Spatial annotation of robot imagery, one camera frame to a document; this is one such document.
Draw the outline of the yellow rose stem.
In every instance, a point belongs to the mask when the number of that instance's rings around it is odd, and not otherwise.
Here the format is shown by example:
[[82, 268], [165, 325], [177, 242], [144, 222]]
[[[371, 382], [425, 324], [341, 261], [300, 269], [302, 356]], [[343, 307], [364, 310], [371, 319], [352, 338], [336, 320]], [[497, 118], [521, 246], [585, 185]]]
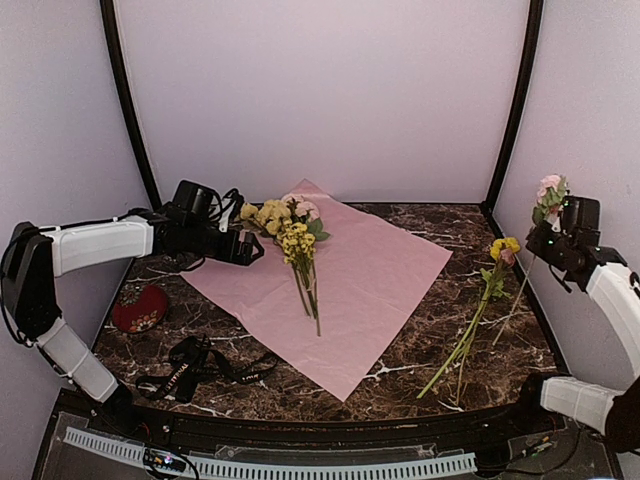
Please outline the yellow rose stem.
[[520, 242], [515, 237], [503, 237], [496, 239], [493, 242], [489, 249], [489, 255], [493, 260], [493, 267], [491, 270], [481, 270], [481, 277], [485, 282], [485, 288], [472, 320], [456, 343], [450, 355], [416, 396], [417, 399], [425, 397], [426, 394], [440, 381], [443, 374], [451, 366], [458, 364], [459, 369], [456, 387], [456, 400], [460, 400], [464, 365], [475, 341], [479, 323], [492, 299], [511, 297], [511, 294], [504, 290], [505, 278], [508, 270], [515, 265], [516, 256], [520, 251]]

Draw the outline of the yellow daisy bunch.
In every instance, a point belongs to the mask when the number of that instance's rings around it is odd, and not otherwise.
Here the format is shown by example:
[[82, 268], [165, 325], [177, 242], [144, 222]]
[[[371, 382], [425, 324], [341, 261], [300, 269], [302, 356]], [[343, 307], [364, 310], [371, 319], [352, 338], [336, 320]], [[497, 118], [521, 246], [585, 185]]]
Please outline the yellow daisy bunch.
[[[278, 233], [281, 231], [283, 221], [290, 216], [289, 209], [285, 206], [283, 199], [267, 200], [261, 207], [245, 203], [240, 211], [239, 218], [247, 226], [257, 229], [261, 234], [271, 238], [273, 243], [278, 246], [282, 252], [278, 241]], [[319, 319], [314, 320], [315, 332], [318, 337], [321, 336], [321, 322]]]

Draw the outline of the pink wrapping paper sheet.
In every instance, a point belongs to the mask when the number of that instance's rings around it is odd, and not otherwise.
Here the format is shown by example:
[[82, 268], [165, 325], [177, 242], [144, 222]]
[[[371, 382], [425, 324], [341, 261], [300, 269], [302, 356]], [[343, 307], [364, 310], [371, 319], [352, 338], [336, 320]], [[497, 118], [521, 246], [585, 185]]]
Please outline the pink wrapping paper sheet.
[[279, 247], [248, 267], [208, 260], [184, 279], [261, 344], [345, 401], [405, 325], [451, 257], [449, 250], [340, 203], [308, 180], [330, 237], [315, 254], [318, 322], [309, 318]]

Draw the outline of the left black frame post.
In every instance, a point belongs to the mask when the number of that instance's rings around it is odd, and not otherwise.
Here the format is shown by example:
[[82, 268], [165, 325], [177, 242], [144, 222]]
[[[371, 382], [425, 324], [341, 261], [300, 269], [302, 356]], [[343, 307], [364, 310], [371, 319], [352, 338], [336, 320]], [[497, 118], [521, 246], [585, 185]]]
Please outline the left black frame post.
[[125, 123], [129, 142], [133, 151], [136, 167], [140, 175], [147, 199], [152, 208], [161, 206], [161, 196], [152, 172], [151, 163], [144, 144], [139, 125], [136, 107], [126, 70], [124, 50], [122, 47], [116, 5], [112, 0], [99, 1], [104, 36], [107, 45], [112, 75], [116, 87], [121, 113]]

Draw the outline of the black front rail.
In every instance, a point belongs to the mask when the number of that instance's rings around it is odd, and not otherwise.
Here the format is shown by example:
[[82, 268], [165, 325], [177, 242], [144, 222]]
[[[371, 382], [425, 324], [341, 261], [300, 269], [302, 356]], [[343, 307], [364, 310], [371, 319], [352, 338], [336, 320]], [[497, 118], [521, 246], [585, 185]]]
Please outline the black front rail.
[[556, 447], [566, 450], [600, 439], [597, 432], [567, 417], [524, 411], [518, 403], [391, 420], [247, 420], [178, 403], [163, 408], [136, 405], [133, 410], [142, 424], [131, 439], [181, 452], [211, 451], [225, 444], [304, 451], [433, 444], [441, 451], [462, 448], [504, 460], [518, 441], [533, 445], [547, 437]]

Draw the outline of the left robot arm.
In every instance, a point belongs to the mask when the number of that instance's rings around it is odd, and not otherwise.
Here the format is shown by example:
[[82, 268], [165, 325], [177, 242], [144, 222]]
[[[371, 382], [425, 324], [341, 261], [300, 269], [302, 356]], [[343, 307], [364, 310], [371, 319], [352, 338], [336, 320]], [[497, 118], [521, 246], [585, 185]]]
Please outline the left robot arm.
[[182, 224], [167, 215], [134, 209], [124, 215], [58, 226], [17, 224], [1, 258], [1, 311], [16, 342], [35, 347], [70, 383], [104, 404], [101, 417], [120, 436], [141, 427], [126, 386], [95, 356], [77, 315], [85, 301], [72, 299], [79, 280], [108, 264], [134, 258], [192, 254], [249, 266], [264, 254], [251, 233], [222, 231], [205, 222]]

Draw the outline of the small yellow filler flowers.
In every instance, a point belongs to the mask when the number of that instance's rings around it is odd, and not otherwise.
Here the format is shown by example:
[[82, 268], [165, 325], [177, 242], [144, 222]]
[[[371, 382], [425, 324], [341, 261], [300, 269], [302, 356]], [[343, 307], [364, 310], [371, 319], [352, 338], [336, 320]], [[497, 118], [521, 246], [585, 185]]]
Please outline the small yellow filler flowers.
[[315, 236], [306, 224], [286, 219], [278, 234], [284, 262], [291, 266], [306, 315], [319, 319]]

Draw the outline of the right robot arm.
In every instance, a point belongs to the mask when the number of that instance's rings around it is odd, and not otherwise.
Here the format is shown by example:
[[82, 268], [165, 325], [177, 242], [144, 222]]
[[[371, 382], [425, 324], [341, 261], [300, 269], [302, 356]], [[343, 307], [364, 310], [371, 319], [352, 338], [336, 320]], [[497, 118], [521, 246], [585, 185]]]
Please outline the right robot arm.
[[510, 413], [521, 434], [534, 432], [549, 411], [600, 433], [608, 448], [639, 451], [639, 275], [611, 247], [597, 243], [595, 230], [561, 232], [547, 221], [535, 226], [527, 247], [561, 284], [584, 293], [570, 301], [577, 312], [568, 324], [552, 323], [568, 356], [565, 374], [536, 374], [529, 395]]

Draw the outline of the black frame post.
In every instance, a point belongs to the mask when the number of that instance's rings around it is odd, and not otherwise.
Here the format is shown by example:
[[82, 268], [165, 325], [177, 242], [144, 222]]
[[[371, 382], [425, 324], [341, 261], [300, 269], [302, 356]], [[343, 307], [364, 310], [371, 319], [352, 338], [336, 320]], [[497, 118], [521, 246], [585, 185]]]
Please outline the black frame post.
[[129, 142], [133, 151], [136, 167], [140, 175], [147, 199], [152, 208], [161, 206], [161, 196], [152, 172], [151, 163], [144, 144], [139, 125], [136, 107], [126, 70], [124, 50], [122, 47], [116, 5], [112, 0], [99, 1], [104, 36], [107, 45], [112, 75], [116, 87], [121, 113], [125, 123]]
[[521, 125], [526, 100], [528, 97], [530, 81], [533, 73], [534, 62], [537, 53], [542, 17], [544, 11], [543, 0], [530, 0], [527, 22], [524, 34], [521, 58], [519, 62], [514, 93], [509, 109], [501, 146], [493, 170], [489, 188], [484, 201], [480, 204], [480, 210], [491, 228], [499, 229], [495, 220], [495, 209], [499, 195], [502, 191], [506, 174], [509, 168], [512, 153], [515, 147], [517, 135]]

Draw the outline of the black printed ribbon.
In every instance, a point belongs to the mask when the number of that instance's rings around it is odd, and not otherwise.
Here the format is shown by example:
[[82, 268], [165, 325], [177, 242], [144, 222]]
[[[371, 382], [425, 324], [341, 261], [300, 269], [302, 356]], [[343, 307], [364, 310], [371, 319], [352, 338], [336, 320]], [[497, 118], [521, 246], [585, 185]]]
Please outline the black printed ribbon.
[[251, 385], [267, 378], [280, 358], [266, 353], [244, 366], [234, 367], [227, 357], [214, 349], [205, 338], [189, 336], [172, 347], [168, 362], [172, 370], [168, 375], [143, 375], [136, 379], [138, 393], [152, 401], [172, 396], [179, 403], [190, 403], [201, 383], [224, 378], [239, 385]]

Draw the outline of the right black frame post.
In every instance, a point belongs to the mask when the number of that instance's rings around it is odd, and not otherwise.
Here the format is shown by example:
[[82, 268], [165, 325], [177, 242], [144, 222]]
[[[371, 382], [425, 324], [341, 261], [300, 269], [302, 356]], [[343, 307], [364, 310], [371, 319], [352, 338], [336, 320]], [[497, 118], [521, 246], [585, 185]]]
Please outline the right black frame post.
[[534, 62], [537, 53], [542, 17], [544, 11], [543, 0], [530, 0], [527, 22], [524, 34], [521, 58], [519, 62], [514, 93], [509, 109], [501, 146], [493, 170], [489, 188], [484, 201], [480, 204], [480, 210], [491, 228], [499, 229], [495, 220], [495, 209], [499, 195], [502, 191], [506, 174], [509, 168], [512, 153], [515, 147], [517, 135], [521, 125], [526, 100], [528, 97], [530, 81], [533, 73]]

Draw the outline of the red floral dish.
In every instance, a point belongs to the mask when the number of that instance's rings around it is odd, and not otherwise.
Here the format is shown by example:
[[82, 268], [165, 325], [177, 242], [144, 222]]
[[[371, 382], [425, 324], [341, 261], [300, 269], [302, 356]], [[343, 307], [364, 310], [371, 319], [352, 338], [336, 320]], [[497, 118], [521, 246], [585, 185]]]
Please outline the red floral dish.
[[168, 312], [168, 297], [155, 285], [125, 287], [112, 310], [112, 324], [127, 334], [144, 333]]

